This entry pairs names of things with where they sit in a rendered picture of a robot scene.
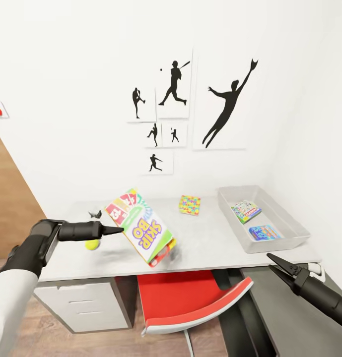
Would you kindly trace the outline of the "jigsaw puzzle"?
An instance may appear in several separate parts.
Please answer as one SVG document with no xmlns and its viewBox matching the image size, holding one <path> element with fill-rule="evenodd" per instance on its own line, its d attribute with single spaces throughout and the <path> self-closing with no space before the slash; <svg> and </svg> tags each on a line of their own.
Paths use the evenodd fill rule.
<svg viewBox="0 0 342 357">
<path fill-rule="evenodd" d="M 190 215 L 199 215 L 201 198 L 191 197 L 191 196 L 182 196 L 181 203 L 179 208 L 181 208 L 180 212 Z"/>
</svg>

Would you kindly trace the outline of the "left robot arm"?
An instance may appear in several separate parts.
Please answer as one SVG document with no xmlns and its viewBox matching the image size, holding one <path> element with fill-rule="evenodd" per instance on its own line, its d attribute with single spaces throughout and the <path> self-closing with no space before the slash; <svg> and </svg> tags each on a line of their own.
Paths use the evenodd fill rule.
<svg viewBox="0 0 342 357">
<path fill-rule="evenodd" d="M 15 246 L 0 270 L 0 357 L 9 357 L 38 279 L 59 242 L 101 239 L 124 228 L 103 226 L 99 208 L 92 206 L 88 222 L 40 220 L 22 245 Z"/>
</svg>

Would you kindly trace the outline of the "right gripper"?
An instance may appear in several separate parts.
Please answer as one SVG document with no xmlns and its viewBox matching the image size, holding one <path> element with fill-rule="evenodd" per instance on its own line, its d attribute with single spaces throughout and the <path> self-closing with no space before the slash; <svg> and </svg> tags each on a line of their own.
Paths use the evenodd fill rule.
<svg viewBox="0 0 342 357">
<path fill-rule="evenodd" d="M 285 272 L 269 265 L 268 267 L 283 280 L 297 296 L 301 296 L 328 317 L 331 317 L 340 302 L 341 295 L 310 276 L 310 271 L 279 258 L 271 253 L 266 256 Z"/>
</svg>

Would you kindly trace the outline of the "board game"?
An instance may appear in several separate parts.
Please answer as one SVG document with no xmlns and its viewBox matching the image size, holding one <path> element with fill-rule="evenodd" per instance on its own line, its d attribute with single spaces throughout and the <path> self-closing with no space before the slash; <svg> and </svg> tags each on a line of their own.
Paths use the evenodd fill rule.
<svg viewBox="0 0 342 357">
<path fill-rule="evenodd" d="M 246 199 L 233 205 L 231 209 L 242 224 L 245 224 L 262 212 L 259 207 L 247 201 Z"/>
<path fill-rule="evenodd" d="M 134 188 L 108 204 L 105 210 L 119 228 L 124 228 L 125 236 L 151 268 L 177 243 L 172 231 Z M 158 256 L 165 246 L 165 253 Z"/>
<path fill-rule="evenodd" d="M 281 238 L 270 225 L 251 227 L 249 231 L 257 241 Z"/>
</svg>

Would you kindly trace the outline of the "tennis ball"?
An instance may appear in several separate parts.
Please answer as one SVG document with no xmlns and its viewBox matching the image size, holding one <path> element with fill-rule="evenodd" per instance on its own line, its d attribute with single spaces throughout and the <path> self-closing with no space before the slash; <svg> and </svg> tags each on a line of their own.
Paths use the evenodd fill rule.
<svg viewBox="0 0 342 357">
<path fill-rule="evenodd" d="M 95 239 L 95 240 L 86 240 L 85 242 L 85 247 L 88 250 L 94 250 L 99 244 L 99 240 Z"/>
</svg>

